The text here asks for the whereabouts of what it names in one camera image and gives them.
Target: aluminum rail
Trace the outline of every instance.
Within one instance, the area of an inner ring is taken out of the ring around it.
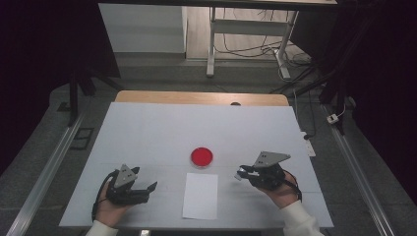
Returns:
[[[330,115],[324,105],[322,105],[322,109],[326,116]],[[344,156],[344,159],[346,160],[346,164],[352,173],[353,179],[355,180],[355,183],[362,194],[362,198],[368,206],[371,216],[374,218],[375,224],[380,231],[380,234],[384,236],[394,236],[395,233],[389,223],[387,215],[384,212],[380,201],[375,196],[371,185],[369,184],[369,181],[360,166],[360,163],[358,162],[355,154],[352,151],[352,148],[349,145],[349,142],[345,139],[344,136],[340,135],[335,126],[331,126],[331,131]]]
[[[80,115],[74,122],[72,127],[68,127],[55,150],[52,152],[49,160],[46,162],[45,167],[43,167],[40,176],[37,178],[36,183],[30,191],[28,198],[26,199],[24,205],[19,211],[18,216],[13,222],[12,226],[7,233],[7,236],[22,236],[27,232],[31,221],[33,220],[34,214],[40,206],[40,203],[43,200],[48,188],[55,177],[55,174],[61,165],[62,160],[64,159],[65,154],[67,153],[68,148],[70,147],[71,141],[77,134],[78,128],[86,116],[87,110],[89,108],[90,99],[87,102],[84,109],[80,112]]]

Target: metal frame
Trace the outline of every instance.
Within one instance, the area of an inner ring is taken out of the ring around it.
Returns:
[[[13,222],[12,226],[7,233],[7,236],[22,236],[27,232],[31,221],[33,220],[34,214],[40,206],[40,203],[43,200],[50,184],[52,183],[55,174],[61,165],[62,160],[64,159],[65,154],[67,153],[68,148],[70,147],[71,141],[75,137],[78,128],[86,116],[87,110],[89,108],[89,102],[86,107],[82,110],[80,115],[74,121],[73,126],[67,127],[61,140],[59,141],[57,147],[52,152],[49,157],[48,162],[40,173],[39,178],[37,178],[36,183],[30,191],[28,198],[26,199],[24,205],[19,211],[18,216]]]
[[[322,109],[325,113],[325,116],[329,116],[329,112],[324,105],[322,105]],[[392,226],[390,225],[387,215],[384,212],[384,209],[381,206],[377,196],[374,194],[368,178],[362,170],[359,161],[356,159],[356,156],[353,153],[349,142],[344,136],[340,135],[338,129],[334,125],[331,125],[331,131],[344,156],[344,159],[346,160],[346,164],[350,170],[350,173],[352,174],[353,179],[355,180],[355,183],[362,194],[362,198],[364,199],[365,204],[368,206],[371,216],[374,218],[375,225],[380,231],[380,234],[384,236],[394,236],[395,233],[392,229]]]
[[[291,12],[289,15],[290,17],[287,23],[217,20],[215,18],[215,7],[211,8],[207,77],[211,78],[214,76],[214,35],[216,33],[228,33],[282,36],[279,50],[274,50],[274,55],[282,78],[284,80],[289,80],[291,77],[288,73],[288,68],[285,65],[283,55],[285,53],[289,37],[292,33],[298,12]]]

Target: table leg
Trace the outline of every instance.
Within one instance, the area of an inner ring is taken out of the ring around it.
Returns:
[[[208,47],[208,70],[207,77],[214,76],[214,27],[215,27],[215,8],[211,10],[211,20],[209,23],[209,47]]]
[[[289,73],[288,73],[288,68],[285,65],[285,61],[283,59],[283,55],[285,53],[285,48],[287,46],[288,40],[289,40],[289,36],[292,33],[292,28],[294,27],[294,23],[295,23],[295,19],[297,18],[298,15],[298,11],[297,12],[290,12],[290,18],[285,30],[285,35],[282,37],[282,42],[281,45],[279,47],[279,50],[275,50],[275,58],[276,61],[278,62],[278,66],[279,66],[279,71],[281,72],[282,78],[284,80],[288,80],[291,79]]]

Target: white paper sheet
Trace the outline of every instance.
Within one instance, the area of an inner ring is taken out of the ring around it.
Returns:
[[[217,175],[187,173],[183,217],[217,219]]]

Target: small black object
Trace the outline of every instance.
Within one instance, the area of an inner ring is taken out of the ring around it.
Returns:
[[[140,167],[130,169],[127,165],[123,164],[120,170],[115,170],[107,175],[101,184],[100,190],[98,191],[97,198],[92,207],[91,218],[95,220],[95,215],[98,210],[98,204],[101,191],[104,185],[107,183],[109,178],[112,178],[108,183],[106,192],[106,199],[111,201],[115,205],[126,206],[126,205],[137,205],[145,204],[149,200],[149,194],[156,188],[157,182],[149,185],[145,190],[131,190],[135,180],[138,178]]]

